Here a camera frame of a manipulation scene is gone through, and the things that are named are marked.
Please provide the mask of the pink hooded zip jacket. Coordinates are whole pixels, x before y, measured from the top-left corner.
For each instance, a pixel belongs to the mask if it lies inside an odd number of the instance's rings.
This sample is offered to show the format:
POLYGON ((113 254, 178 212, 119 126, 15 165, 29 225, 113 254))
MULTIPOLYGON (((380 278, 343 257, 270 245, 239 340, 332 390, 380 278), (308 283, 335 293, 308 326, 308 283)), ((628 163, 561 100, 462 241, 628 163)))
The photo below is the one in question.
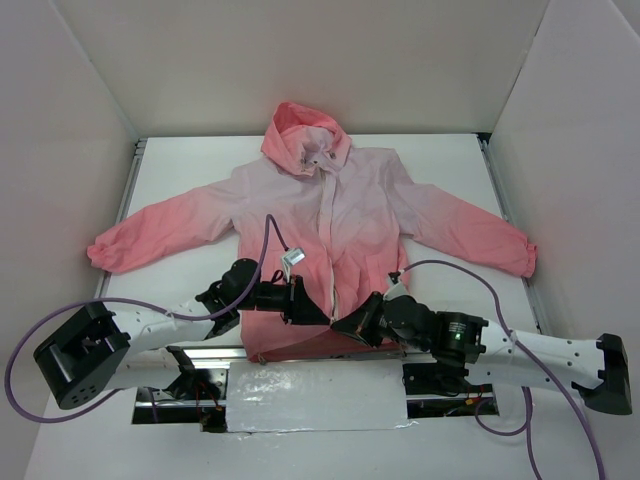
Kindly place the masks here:
POLYGON ((414 182, 392 149, 358 148, 329 115, 280 104, 258 160, 229 178, 149 205, 99 235, 93 266, 125 273, 239 234, 238 254, 262 259, 270 277, 285 247, 294 273, 337 320, 408 263, 403 237, 517 277, 532 276, 537 249, 507 223, 434 185, 414 182))

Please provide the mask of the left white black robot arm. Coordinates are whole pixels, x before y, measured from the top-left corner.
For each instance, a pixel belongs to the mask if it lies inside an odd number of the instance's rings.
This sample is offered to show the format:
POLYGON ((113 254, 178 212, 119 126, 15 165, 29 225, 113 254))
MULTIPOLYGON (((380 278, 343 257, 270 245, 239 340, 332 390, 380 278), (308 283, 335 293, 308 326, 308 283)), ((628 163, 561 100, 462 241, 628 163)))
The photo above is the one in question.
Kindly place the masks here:
POLYGON ((98 299, 75 310, 34 351, 58 407, 73 410, 105 390, 163 389, 189 396, 196 369, 181 342, 220 337, 241 323, 243 311, 273 312, 286 328, 325 327, 329 317, 311 300, 301 276, 284 270, 261 278, 257 261, 233 263, 207 290, 173 309, 132 299, 125 309, 98 299))

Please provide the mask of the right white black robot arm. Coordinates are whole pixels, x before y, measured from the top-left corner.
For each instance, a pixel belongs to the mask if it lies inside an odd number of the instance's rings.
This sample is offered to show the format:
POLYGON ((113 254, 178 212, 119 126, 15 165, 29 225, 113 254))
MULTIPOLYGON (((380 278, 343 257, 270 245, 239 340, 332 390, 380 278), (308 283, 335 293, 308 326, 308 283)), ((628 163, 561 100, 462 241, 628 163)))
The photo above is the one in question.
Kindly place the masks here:
POLYGON ((488 385, 565 389, 599 413, 629 415, 632 398, 622 339, 562 339, 505 331, 460 312, 434 312, 409 295, 372 294, 332 330, 367 347, 385 341, 409 350, 403 366, 410 395, 478 393, 488 385))

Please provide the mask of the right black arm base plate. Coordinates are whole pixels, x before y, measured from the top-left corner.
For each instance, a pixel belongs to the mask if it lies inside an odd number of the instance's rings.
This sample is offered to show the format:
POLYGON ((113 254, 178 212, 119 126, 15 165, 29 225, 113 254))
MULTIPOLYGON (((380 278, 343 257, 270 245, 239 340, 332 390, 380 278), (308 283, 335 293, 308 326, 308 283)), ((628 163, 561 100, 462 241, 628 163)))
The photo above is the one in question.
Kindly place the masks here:
POLYGON ((472 384, 458 368, 430 362, 403 362, 409 419, 498 415, 491 384, 472 384))

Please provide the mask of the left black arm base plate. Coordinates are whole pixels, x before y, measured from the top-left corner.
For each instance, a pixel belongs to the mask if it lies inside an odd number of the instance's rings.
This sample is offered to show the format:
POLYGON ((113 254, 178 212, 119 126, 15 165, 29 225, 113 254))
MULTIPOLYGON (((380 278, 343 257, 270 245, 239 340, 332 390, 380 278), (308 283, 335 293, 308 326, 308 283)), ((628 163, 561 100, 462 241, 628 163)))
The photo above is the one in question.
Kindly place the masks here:
POLYGON ((171 347, 178 374, 166 386, 140 387, 133 425, 198 425, 207 433, 227 432, 227 389, 230 363, 197 357, 197 350, 171 347))

